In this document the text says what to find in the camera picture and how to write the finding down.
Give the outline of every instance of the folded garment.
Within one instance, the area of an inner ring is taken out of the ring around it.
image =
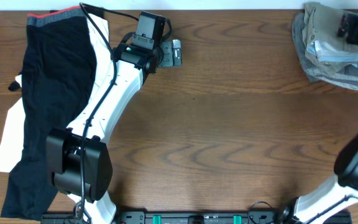
[[[57,189],[47,183],[46,137],[82,112],[95,72],[96,56],[79,7],[44,16],[29,14],[22,103],[17,105],[25,112],[23,150],[9,173],[2,217],[40,220],[48,210]]]
[[[302,30],[305,56],[328,75],[335,75],[348,65],[357,66],[358,46],[337,37],[337,30],[344,14],[351,13],[333,9],[318,2],[305,4]]]
[[[100,28],[105,38],[109,39],[108,21],[93,14],[89,14],[89,16]],[[91,45],[96,54],[97,61],[96,77],[92,87],[91,97],[89,98],[90,102],[92,97],[97,94],[99,86],[106,78],[109,67],[111,66],[111,60],[110,51],[106,47],[104,40],[89,19],[87,19],[87,23]],[[16,76],[14,83],[17,83],[19,87],[21,87],[22,75]],[[20,98],[7,112],[4,132],[0,144],[0,172],[10,172],[21,159],[24,138],[24,118],[23,101],[22,98]]]
[[[358,69],[355,66],[347,65],[340,69],[340,71],[329,74],[326,70],[316,66],[306,57],[305,52],[307,52],[307,50],[302,36],[302,30],[305,28],[304,17],[306,17],[306,15],[303,13],[299,13],[295,16],[292,23],[292,39],[302,69],[309,81],[315,82],[322,80],[351,90],[358,90]]]

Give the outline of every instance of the black camera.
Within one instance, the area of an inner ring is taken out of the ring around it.
[[[165,23],[169,26],[167,34],[163,35]],[[144,80],[150,73],[155,73],[157,67],[181,66],[180,40],[168,40],[172,33],[169,19],[149,12],[141,12],[135,33],[129,33],[114,48],[114,59],[133,63],[144,71]]]

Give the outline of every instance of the red waistband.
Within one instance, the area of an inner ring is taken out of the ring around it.
[[[79,8],[80,8],[79,6],[73,6],[73,7],[67,8],[67,9],[62,9],[60,11],[45,14],[45,15],[35,15],[33,13],[30,13],[27,16],[36,17],[36,18],[44,18],[44,17],[47,17],[47,16],[52,16],[52,15],[56,15],[56,14],[59,14],[59,13],[65,12],[65,11],[69,11],[69,10],[72,10],[72,9],[79,9]]]

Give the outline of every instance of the black pants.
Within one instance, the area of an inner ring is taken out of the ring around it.
[[[9,174],[1,216],[40,220],[57,190],[47,183],[45,140],[88,103],[96,71],[86,17],[78,7],[30,14],[22,68],[25,111],[21,161]]]

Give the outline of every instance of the white wall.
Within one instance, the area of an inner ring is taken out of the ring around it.
[[[80,0],[0,0],[0,10],[51,10],[78,5]],[[82,0],[106,9],[302,9],[309,0]],[[338,9],[358,9],[358,0],[319,0]]]

